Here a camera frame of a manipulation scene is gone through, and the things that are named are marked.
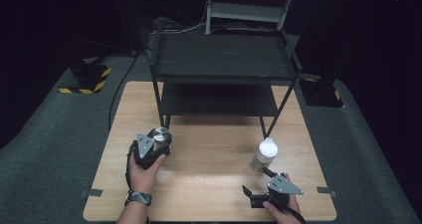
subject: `gray carpet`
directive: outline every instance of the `gray carpet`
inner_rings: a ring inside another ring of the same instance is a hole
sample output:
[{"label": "gray carpet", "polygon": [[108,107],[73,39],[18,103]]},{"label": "gray carpet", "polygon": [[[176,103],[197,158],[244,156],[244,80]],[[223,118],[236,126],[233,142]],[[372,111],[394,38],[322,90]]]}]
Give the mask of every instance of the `gray carpet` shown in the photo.
[{"label": "gray carpet", "polygon": [[[98,94],[64,95],[53,87],[0,150],[0,223],[89,223],[81,191],[94,181],[108,111],[112,106],[113,117],[123,90],[117,86],[133,60],[127,54],[106,57],[111,73]],[[147,59],[139,54],[122,83],[148,80]],[[331,223],[420,223],[352,96],[341,82],[335,86],[345,108],[308,107],[295,89],[327,185],[337,193]]]}]

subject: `tabletop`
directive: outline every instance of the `tabletop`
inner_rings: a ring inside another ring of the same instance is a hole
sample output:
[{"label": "tabletop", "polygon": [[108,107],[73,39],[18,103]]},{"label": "tabletop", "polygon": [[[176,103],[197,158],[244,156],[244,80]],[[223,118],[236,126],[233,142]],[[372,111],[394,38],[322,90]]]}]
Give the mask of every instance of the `tabletop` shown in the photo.
[{"label": "tabletop", "polygon": [[[286,87],[273,87],[284,93]],[[151,82],[126,84],[105,144],[84,217],[89,221],[115,221],[127,192],[126,154],[137,132],[159,127]],[[263,140],[257,117],[173,116],[171,154],[157,174],[149,207],[151,221],[274,221],[265,209],[252,209],[242,185],[254,194],[267,192],[270,178],[250,162]],[[336,212],[326,187],[301,109],[291,94],[271,138],[279,154],[270,165],[286,172],[304,191],[298,196],[302,215],[309,221],[330,221]]]}]

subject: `human hand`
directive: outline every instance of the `human hand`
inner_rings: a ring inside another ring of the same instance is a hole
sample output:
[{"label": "human hand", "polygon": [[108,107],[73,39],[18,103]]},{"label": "human hand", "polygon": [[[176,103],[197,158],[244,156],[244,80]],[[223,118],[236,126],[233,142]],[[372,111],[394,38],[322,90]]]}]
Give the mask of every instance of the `human hand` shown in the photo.
[{"label": "human hand", "polygon": [[[286,178],[290,181],[289,175],[286,174]],[[276,218],[278,224],[301,224],[301,222],[294,216],[292,213],[283,211],[281,212],[277,207],[275,207],[271,202],[264,202],[263,203],[265,209]],[[299,208],[298,201],[296,200],[296,195],[291,194],[289,197],[289,205],[290,208],[294,209],[298,213],[301,213],[301,209]]]},{"label": "human hand", "polygon": [[155,185],[156,174],[165,158],[165,154],[160,155],[148,169],[144,170],[136,165],[134,156],[132,154],[129,161],[129,178],[131,190],[145,194],[151,194]]}]

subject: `finger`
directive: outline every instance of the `finger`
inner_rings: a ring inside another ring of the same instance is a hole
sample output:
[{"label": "finger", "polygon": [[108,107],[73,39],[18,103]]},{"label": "finger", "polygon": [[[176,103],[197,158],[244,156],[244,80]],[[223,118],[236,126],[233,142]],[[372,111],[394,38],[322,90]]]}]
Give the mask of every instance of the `finger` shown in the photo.
[{"label": "finger", "polygon": [[263,206],[265,207],[265,209],[267,209],[268,212],[270,212],[271,215],[273,215],[276,219],[279,219],[281,217],[283,217],[283,214],[281,211],[279,211],[279,209],[277,209],[277,207],[275,207],[271,202],[265,201],[263,203]]},{"label": "finger", "polygon": [[129,166],[133,166],[134,164],[136,164],[136,162],[134,160],[134,154],[132,153],[129,159]]},{"label": "finger", "polygon": [[[291,181],[289,175],[287,173],[285,175],[286,175],[286,179],[288,179],[289,181]],[[289,198],[290,198],[290,200],[289,200],[289,205],[288,206],[290,208],[294,209],[295,211],[297,211],[298,213],[301,213],[301,209],[299,207],[298,200],[296,199],[296,195],[295,194],[290,194],[290,197]]]},{"label": "finger", "polygon": [[165,154],[161,154],[156,160],[155,162],[148,168],[148,171],[151,171],[153,173],[157,173],[159,167],[161,166],[161,164],[164,162],[166,155]]}]

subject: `white cup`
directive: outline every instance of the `white cup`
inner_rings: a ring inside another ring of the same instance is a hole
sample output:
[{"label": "white cup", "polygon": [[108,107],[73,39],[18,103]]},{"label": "white cup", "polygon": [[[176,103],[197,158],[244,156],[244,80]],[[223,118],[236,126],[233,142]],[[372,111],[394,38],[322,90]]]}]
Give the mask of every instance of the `white cup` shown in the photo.
[{"label": "white cup", "polygon": [[272,138],[267,137],[260,143],[257,152],[252,159],[251,165],[256,171],[262,171],[263,167],[269,167],[279,152],[279,148]]}]

